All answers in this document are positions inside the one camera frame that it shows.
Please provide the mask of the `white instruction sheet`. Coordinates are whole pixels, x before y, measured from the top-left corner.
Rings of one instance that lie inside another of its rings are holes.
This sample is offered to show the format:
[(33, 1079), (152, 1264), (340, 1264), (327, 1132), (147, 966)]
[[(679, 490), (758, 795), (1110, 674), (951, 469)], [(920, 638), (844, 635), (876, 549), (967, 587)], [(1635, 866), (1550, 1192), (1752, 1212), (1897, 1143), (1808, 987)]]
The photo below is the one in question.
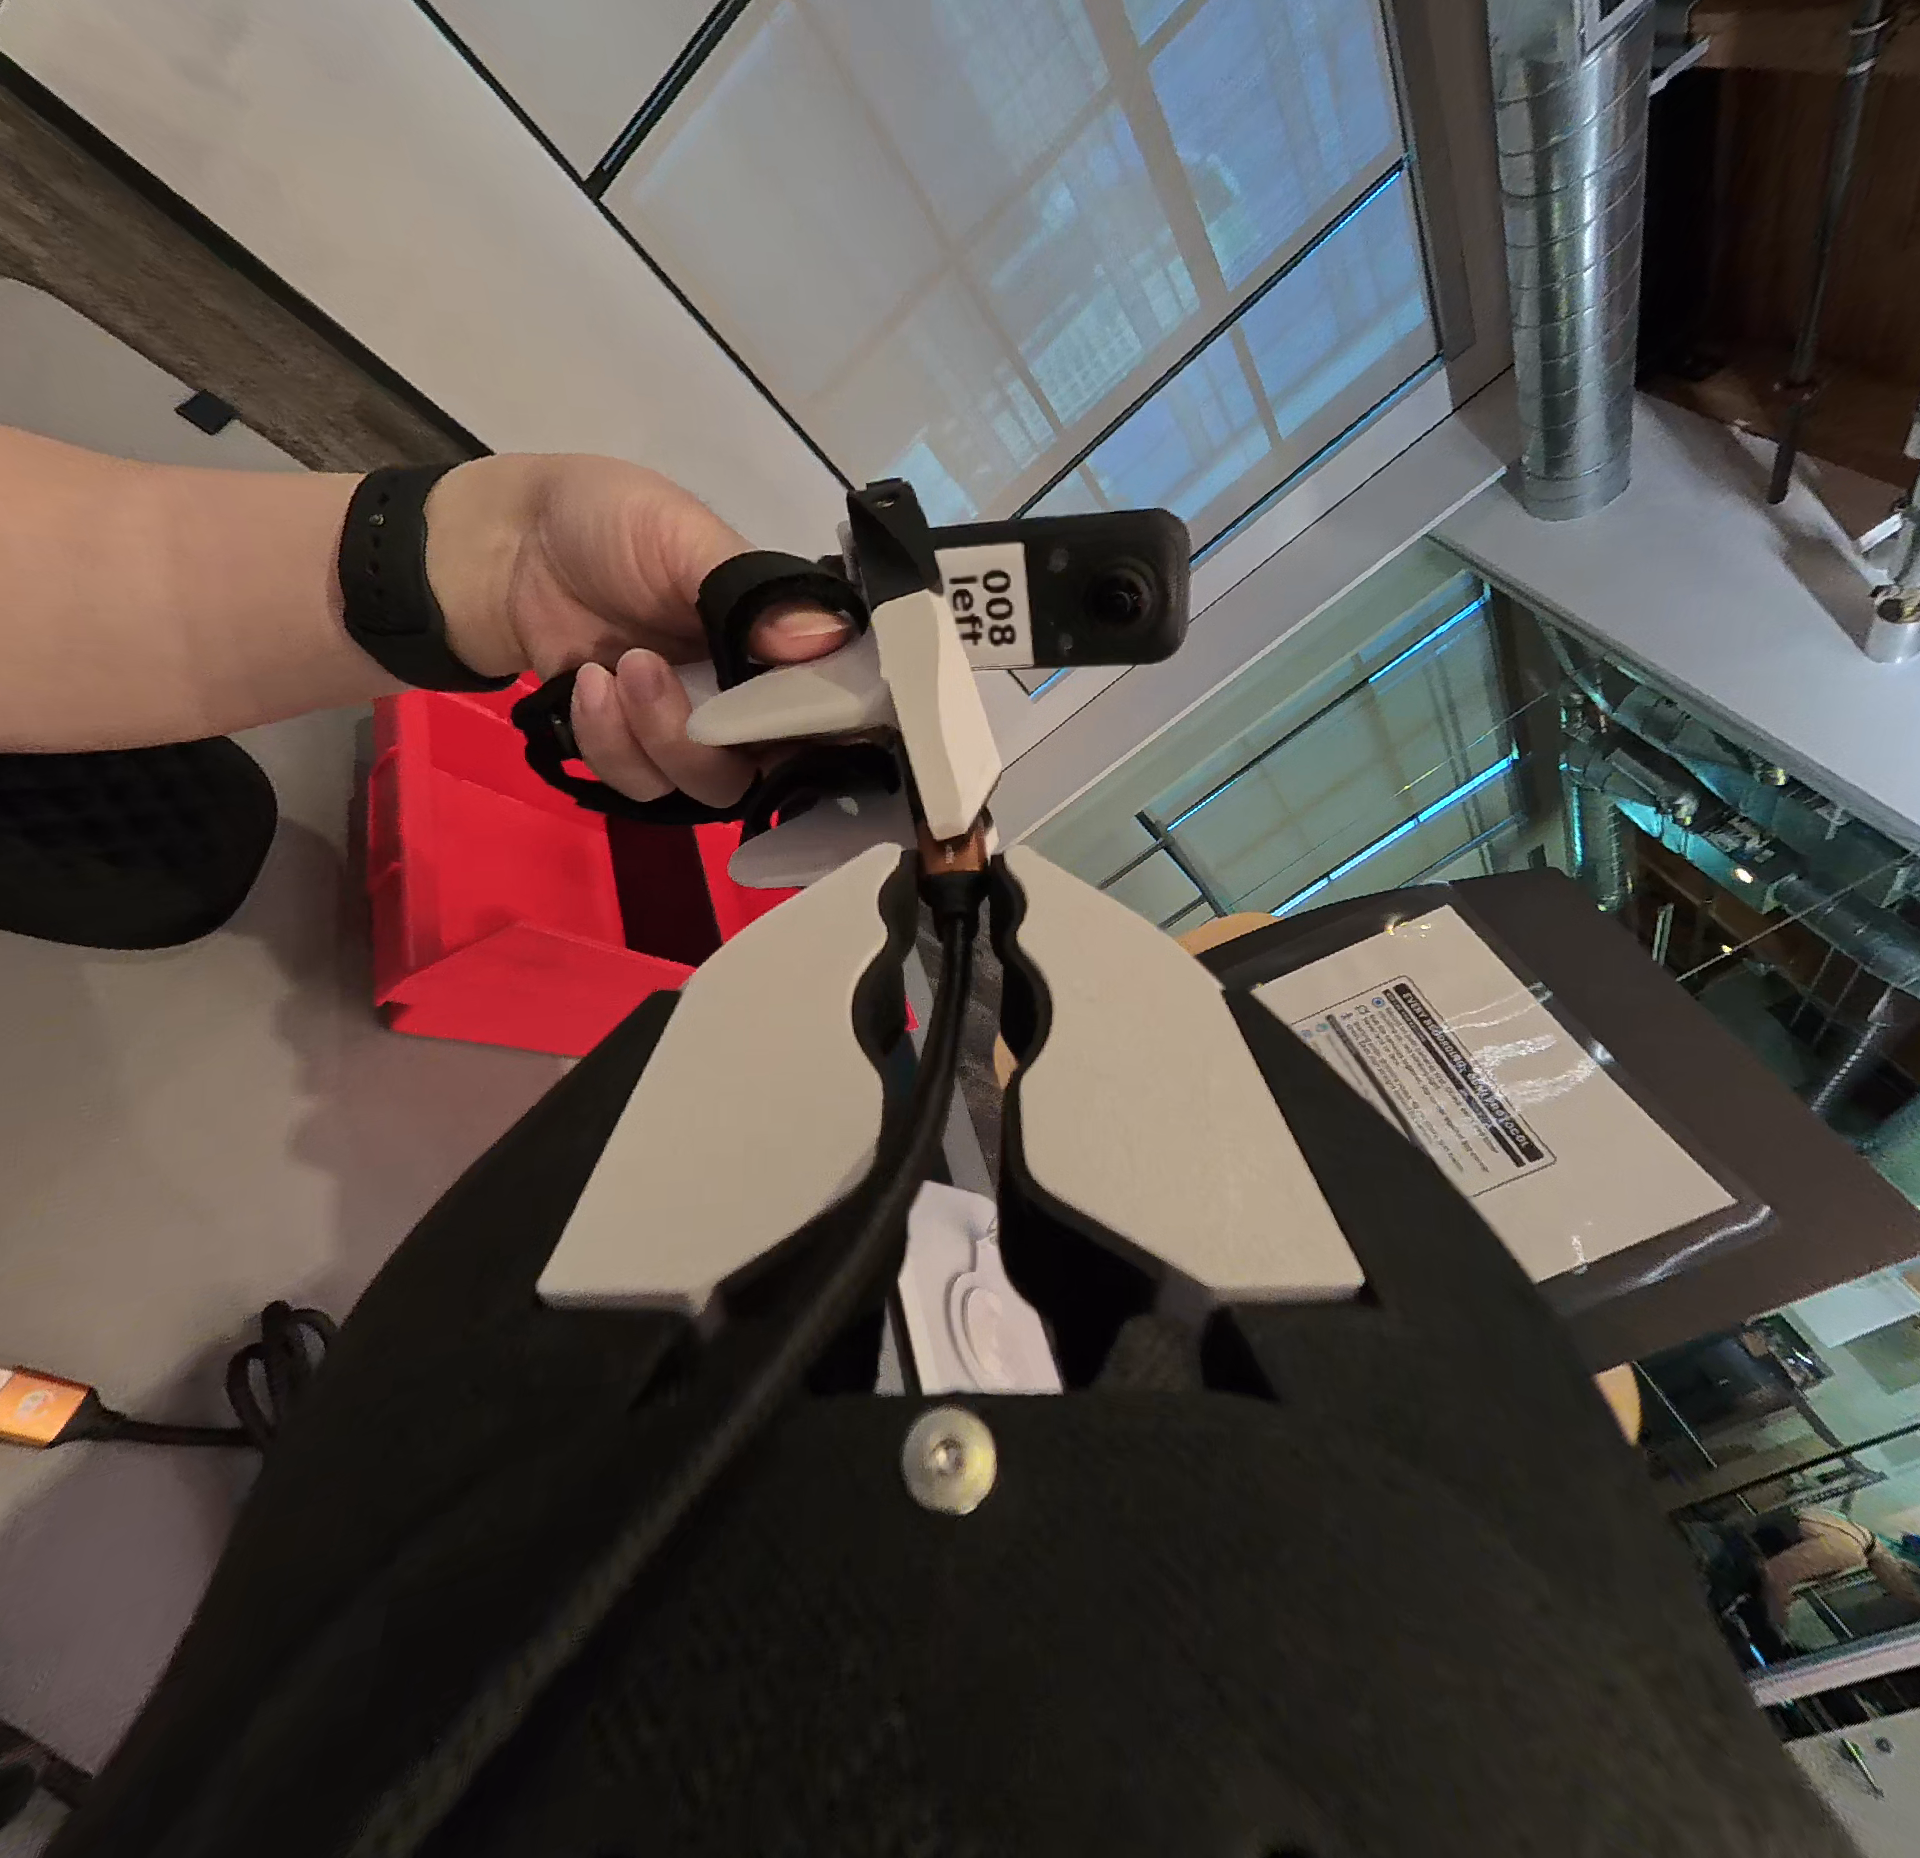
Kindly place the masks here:
[(1773, 1211), (1446, 905), (1251, 988), (1575, 1313), (1757, 1242)]

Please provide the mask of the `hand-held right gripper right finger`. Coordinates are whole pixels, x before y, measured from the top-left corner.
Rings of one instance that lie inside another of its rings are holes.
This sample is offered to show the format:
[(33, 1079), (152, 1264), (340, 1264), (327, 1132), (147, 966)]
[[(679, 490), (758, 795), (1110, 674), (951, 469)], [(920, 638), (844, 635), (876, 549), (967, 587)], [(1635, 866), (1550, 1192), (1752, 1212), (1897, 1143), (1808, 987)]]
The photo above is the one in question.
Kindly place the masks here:
[(1222, 983), (1030, 846), (1002, 866), (1018, 901), (1002, 968), (1035, 996), (1014, 1071), (1034, 1191), (1217, 1304), (1356, 1296), (1356, 1253)]

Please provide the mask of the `person's left forearm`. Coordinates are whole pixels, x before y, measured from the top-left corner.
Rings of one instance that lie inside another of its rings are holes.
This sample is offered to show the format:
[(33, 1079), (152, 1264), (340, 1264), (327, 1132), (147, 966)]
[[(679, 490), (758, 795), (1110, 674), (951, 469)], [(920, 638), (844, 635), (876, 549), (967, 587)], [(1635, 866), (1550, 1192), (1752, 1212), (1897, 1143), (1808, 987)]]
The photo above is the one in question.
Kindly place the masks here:
[(392, 690), (342, 617), (356, 485), (1, 430), (1, 750), (229, 738)]

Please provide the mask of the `white plastic adapter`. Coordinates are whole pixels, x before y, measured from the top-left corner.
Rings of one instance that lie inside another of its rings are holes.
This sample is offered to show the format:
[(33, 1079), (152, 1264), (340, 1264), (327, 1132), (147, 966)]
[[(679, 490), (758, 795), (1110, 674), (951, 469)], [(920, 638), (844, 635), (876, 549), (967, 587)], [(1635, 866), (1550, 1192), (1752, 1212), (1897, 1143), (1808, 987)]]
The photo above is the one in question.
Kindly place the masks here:
[(1063, 1391), (1040, 1315), (1014, 1288), (991, 1198), (927, 1180), (882, 1311), (889, 1364), (878, 1389), (899, 1396), (1049, 1396)]

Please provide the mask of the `red plastic bin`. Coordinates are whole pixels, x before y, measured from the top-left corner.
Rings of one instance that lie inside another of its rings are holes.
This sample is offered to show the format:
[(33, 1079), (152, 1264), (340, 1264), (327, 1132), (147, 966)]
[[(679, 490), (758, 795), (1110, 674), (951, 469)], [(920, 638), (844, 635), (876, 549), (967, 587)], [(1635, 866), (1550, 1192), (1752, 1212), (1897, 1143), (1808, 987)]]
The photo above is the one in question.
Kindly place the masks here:
[(524, 759), (492, 697), (411, 690), (374, 708), (365, 894), (372, 998), (390, 1030), (584, 1058), (637, 1007), (694, 988), (735, 1041), (829, 1035), (860, 984), (816, 981), (794, 890), (735, 885), (734, 818), (653, 824), (584, 811)]

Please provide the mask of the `large glass window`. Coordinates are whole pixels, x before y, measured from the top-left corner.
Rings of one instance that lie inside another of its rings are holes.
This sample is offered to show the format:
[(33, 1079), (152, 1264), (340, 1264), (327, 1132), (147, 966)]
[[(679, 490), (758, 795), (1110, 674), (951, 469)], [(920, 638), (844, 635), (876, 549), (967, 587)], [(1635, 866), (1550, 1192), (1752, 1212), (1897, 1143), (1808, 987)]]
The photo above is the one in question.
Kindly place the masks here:
[(1441, 356), (1385, 0), (752, 0), (603, 203), (852, 489), (1195, 549)]

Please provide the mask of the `black smartwatch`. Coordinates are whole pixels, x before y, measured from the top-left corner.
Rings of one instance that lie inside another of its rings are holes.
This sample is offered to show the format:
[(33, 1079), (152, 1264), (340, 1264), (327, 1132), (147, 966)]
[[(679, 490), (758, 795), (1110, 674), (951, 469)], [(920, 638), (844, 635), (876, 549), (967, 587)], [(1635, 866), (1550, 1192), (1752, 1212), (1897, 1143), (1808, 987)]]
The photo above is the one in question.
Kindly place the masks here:
[(425, 573), (425, 502), (452, 464), (363, 474), (350, 493), (335, 557), (347, 640), (399, 687), (499, 694), (510, 674), (471, 670), (455, 653)]

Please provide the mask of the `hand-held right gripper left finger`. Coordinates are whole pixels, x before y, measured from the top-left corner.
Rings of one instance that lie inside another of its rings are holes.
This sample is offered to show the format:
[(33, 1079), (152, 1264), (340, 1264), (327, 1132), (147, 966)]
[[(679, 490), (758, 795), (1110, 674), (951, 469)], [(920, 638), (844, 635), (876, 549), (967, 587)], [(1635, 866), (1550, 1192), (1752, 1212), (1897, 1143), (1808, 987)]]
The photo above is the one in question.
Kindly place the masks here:
[(564, 1311), (699, 1316), (873, 1166), (906, 1035), (916, 863), (878, 844), (687, 981), (537, 1279)]

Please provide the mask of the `glass partition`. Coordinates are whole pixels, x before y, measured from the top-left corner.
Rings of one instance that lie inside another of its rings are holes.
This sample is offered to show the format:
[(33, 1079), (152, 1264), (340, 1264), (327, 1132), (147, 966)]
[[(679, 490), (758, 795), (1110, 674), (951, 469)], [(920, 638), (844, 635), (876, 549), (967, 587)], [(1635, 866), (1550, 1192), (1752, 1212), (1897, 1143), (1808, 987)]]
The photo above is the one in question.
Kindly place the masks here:
[(1168, 934), (1523, 863), (1499, 628), (1485, 579), (1417, 545), (1028, 843)]

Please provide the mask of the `silver ventilation duct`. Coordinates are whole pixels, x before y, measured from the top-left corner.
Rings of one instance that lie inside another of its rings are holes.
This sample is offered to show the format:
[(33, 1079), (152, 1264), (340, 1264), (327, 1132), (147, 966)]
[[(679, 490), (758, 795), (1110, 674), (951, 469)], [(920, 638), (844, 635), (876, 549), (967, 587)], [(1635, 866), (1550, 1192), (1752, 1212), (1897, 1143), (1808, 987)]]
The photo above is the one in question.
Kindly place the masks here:
[(1630, 482), (1658, 0), (1485, 0), (1521, 511)]

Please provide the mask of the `black metal pipe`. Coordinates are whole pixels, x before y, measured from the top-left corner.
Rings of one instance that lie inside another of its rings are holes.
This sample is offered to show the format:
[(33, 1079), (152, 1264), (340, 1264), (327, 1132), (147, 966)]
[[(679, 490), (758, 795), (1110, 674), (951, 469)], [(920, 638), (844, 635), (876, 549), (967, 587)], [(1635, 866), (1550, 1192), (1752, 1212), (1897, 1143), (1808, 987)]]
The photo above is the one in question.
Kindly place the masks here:
[(1856, 0), (1851, 23), (1843, 35), (1843, 62), (1822, 165), (1809, 274), (1793, 329), (1787, 379), (1782, 385), (1786, 409), (1763, 493), (1763, 502), (1770, 506), (1780, 506), (1787, 501), (1811, 407), (1817, 396), (1816, 366), (1833, 251), (1854, 183), (1865, 97), (1873, 71), (1880, 65), (1890, 27), (1890, 0)]

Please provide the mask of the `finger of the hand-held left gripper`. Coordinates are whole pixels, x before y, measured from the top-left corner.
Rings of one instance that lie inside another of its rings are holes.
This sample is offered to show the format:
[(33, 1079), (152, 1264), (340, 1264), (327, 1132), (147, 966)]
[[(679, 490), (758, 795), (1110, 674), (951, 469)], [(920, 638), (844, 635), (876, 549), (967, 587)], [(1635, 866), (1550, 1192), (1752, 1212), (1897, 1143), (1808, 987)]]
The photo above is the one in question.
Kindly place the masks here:
[(965, 838), (987, 811), (1002, 757), (946, 598), (912, 591), (876, 605), (879, 678), (932, 838)]

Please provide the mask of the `black mesh seat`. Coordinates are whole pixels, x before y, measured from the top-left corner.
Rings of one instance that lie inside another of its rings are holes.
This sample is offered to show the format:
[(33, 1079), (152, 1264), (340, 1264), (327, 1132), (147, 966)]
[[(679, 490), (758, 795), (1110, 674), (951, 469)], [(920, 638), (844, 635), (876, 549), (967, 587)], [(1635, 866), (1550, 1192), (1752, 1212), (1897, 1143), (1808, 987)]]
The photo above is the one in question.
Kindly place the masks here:
[(1, 759), (1, 930), (107, 953), (223, 928), (275, 841), (270, 776), (226, 736)]

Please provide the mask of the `person's left hand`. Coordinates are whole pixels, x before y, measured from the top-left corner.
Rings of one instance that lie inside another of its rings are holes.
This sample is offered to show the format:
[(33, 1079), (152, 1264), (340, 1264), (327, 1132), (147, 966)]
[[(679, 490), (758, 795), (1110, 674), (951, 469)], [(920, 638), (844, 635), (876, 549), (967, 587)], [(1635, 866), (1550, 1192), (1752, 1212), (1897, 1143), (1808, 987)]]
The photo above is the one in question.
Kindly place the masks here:
[(505, 454), (438, 478), (423, 525), (452, 653), (483, 677), (576, 673), (567, 722), (601, 785), (708, 808), (752, 788), (752, 755), (687, 735), (701, 584), (749, 550), (704, 502), (614, 459)]

